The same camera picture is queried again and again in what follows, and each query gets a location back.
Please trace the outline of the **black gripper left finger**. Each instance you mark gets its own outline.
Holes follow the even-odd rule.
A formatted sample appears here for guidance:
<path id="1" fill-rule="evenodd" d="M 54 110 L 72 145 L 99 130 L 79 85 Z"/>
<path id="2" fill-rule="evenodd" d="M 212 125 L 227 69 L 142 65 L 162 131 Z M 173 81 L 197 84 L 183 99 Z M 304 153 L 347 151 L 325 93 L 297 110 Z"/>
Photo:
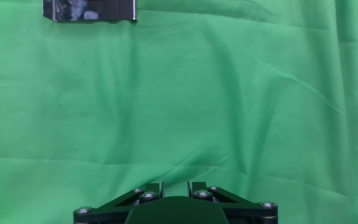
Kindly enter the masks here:
<path id="1" fill-rule="evenodd" d="M 163 197 L 164 182 L 145 184 L 98 208 L 89 206 L 77 208 L 73 212 L 73 223 L 125 223 L 133 208 Z"/>

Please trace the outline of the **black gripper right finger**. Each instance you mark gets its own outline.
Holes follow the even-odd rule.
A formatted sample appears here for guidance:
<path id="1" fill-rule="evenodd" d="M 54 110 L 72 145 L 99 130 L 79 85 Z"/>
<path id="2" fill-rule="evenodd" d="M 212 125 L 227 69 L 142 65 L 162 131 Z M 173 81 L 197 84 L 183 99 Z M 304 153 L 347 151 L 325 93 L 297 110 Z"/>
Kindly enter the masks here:
<path id="1" fill-rule="evenodd" d="M 217 205 L 229 223 L 278 224 L 278 205 L 250 202 L 221 187 L 206 182 L 187 182 L 188 196 Z"/>

